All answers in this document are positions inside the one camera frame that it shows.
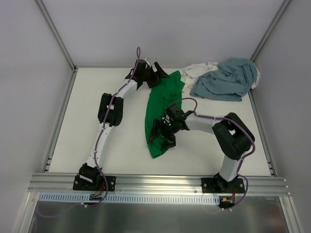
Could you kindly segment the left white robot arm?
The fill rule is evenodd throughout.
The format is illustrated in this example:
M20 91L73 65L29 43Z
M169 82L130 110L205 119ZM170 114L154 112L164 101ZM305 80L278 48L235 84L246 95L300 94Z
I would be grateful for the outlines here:
M114 93L103 93L98 110L98 133L92 151L86 162L75 176L73 190L97 191L110 189L105 181L100 162L104 157L109 138L123 118L124 99L136 92L143 83L149 88L160 84L160 80L169 78L158 62L154 65L146 59L137 59L134 68L125 77L124 83Z

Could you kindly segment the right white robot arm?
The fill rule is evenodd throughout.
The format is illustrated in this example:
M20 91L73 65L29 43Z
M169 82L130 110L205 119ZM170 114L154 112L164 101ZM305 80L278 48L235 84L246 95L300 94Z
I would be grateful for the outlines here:
M160 140L160 151L176 146L175 134L179 131L201 131L215 135L224 153L220 171L213 178L212 186L226 193L233 189L245 157L255 147L255 137L235 113L226 116L196 115L194 111L173 114L165 112L155 119L147 144Z

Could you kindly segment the green t-shirt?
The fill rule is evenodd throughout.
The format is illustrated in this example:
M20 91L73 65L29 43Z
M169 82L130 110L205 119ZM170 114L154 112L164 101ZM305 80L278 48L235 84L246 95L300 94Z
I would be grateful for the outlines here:
M174 101L182 98L184 85L180 72L175 71L169 75L169 78L161 79L160 84L151 89L145 114L146 139L151 136L153 121L160 120L164 110Z

